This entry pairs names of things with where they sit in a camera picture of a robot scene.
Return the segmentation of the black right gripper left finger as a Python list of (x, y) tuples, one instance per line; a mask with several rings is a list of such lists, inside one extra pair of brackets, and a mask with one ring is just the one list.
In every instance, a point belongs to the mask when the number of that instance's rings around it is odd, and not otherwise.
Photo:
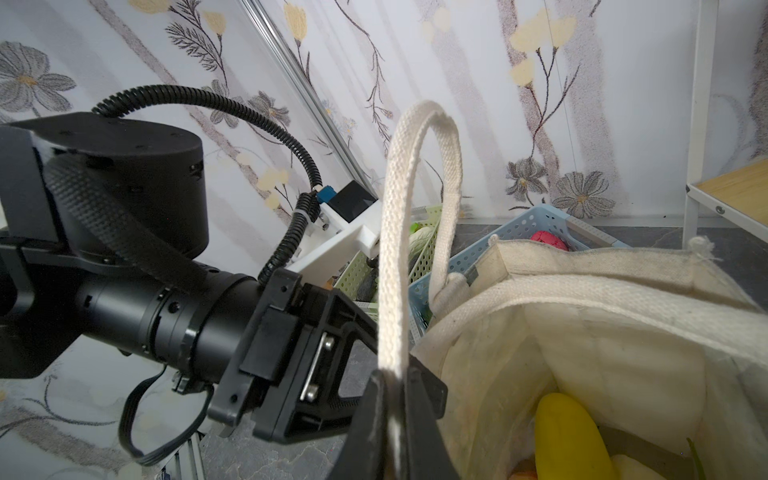
[(328, 480), (381, 480), (385, 472), (387, 386), (374, 370), (357, 406), (340, 454)]

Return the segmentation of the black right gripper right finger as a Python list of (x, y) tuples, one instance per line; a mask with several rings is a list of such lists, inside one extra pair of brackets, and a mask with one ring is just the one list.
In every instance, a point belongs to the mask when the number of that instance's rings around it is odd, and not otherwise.
[(447, 386), (432, 372), (410, 366), (405, 381), (403, 479), (458, 479), (438, 421), (447, 406)]

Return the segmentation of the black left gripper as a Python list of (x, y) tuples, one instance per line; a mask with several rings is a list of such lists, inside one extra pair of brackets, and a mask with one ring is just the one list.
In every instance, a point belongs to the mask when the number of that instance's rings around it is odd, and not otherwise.
[(291, 444), (344, 433), (361, 395), (342, 394), (353, 349), (377, 352), (377, 324), (343, 292), (280, 269), (266, 286), (232, 275), (206, 319), (207, 418)]

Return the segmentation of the cream white round vegetable toy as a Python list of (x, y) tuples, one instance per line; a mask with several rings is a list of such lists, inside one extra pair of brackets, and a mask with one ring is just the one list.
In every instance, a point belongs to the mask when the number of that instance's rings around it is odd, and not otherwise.
[(629, 456), (613, 455), (611, 462), (618, 480), (665, 480), (655, 470)]

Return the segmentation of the yellow mango toy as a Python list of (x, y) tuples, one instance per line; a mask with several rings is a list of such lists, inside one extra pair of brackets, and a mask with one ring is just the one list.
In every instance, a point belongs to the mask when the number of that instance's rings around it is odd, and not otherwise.
[(562, 393), (536, 409), (535, 465), (539, 479), (617, 479), (606, 445), (587, 410)]

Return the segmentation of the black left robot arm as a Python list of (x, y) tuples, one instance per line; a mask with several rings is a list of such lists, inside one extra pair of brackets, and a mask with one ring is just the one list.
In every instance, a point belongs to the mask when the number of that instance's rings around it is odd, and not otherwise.
[[(257, 276), (198, 260), (209, 242), (201, 139), (130, 117), (175, 104), (265, 131), (307, 173), (310, 188)], [(357, 182), (326, 186), (283, 127), (207, 90), (140, 86), (89, 112), (3, 125), (1, 201), (3, 378), (40, 375), (86, 335), (174, 369), (175, 392), (205, 397), (186, 430), (144, 452), (132, 433), (153, 380), (133, 389), (118, 439), (141, 465), (168, 457), (205, 420), (234, 428), (249, 415), (254, 435), (276, 443), (345, 434), (333, 476), (382, 477), (389, 459), (383, 375), (373, 372), (360, 396), (340, 393), (353, 347), (380, 351), (380, 325), (322, 285), (333, 248), (349, 239), (361, 249), (378, 202)]]

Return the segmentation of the cream canvas tote bag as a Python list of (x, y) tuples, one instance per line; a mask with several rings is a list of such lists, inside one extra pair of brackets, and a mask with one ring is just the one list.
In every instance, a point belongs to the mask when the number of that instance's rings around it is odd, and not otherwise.
[[(432, 319), (408, 339), (408, 234), (425, 136), (445, 189), (430, 274)], [(405, 381), (419, 360), (447, 388), (439, 429), (463, 478), (505, 479), (535, 456), (540, 399), (562, 393), (634, 443), (643, 463), (678, 454), (708, 479), (767, 475), (767, 316), (693, 238), (683, 250), (566, 252), (495, 241), (450, 270), (462, 157), (432, 101), (400, 118), (388, 155), (379, 255), (378, 366), (387, 386), (384, 475), (403, 479)]]

